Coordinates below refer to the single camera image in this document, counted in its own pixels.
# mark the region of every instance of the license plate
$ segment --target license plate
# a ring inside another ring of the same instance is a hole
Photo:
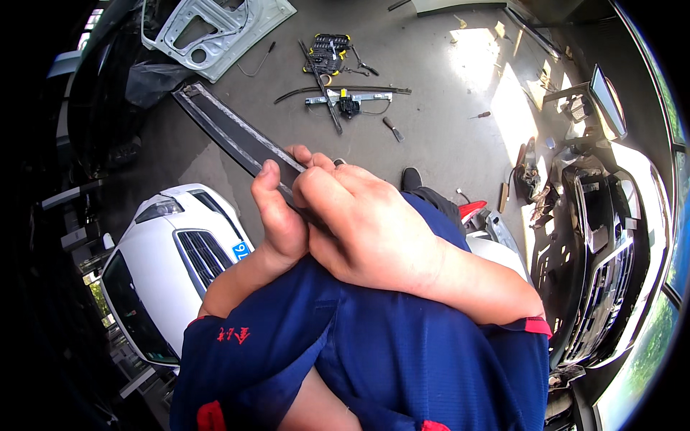
[[[233,253],[235,253],[235,258],[237,261],[241,261],[245,257],[249,256],[249,247],[242,241],[241,243],[233,246]]]

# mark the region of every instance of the white car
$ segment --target white car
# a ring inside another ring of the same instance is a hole
[[[206,288],[253,250],[218,193],[202,184],[173,187],[139,206],[103,268],[101,287],[135,352],[175,367]]]

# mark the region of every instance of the red trim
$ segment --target red trim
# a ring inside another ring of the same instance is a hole
[[[422,422],[422,429],[420,431],[451,431],[451,429],[442,423],[424,421]]]
[[[197,411],[197,427],[199,431],[226,431],[223,411],[220,410],[220,403],[218,401],[204,404],[199,408]]]
[[[187,325],[187,328],[189,328],[192,325],[192,323],[196,322],[197,320],[202,320],[206,316],[208,316],[208,315],[205,314],[204,316],[200,316],[200,317],[197,317],[196,319],[192,320],[191,322],[189,322],[189,325]]]
[[[544,334],[549,339],[552,336],[549,324],[541,317],[527,317],[524,322],[524,330],[534,334]]]

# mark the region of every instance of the car grille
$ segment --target car grille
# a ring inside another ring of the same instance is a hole
[[[633,246],[629,245],[594,272],[588,301],[580,307],[566,362],[589,356],[601,344],[622,307],[633,262]]]
[[[189,262],[204,288],[233,264],[210,232],[182,230],[177,238],[184,251],[182,259]]]

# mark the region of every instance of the shoe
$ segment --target shoe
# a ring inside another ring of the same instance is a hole
[[[417,168],[405,168],[402,171],[402,184],[400,190],[414,190],[422,187],[422,176]]]

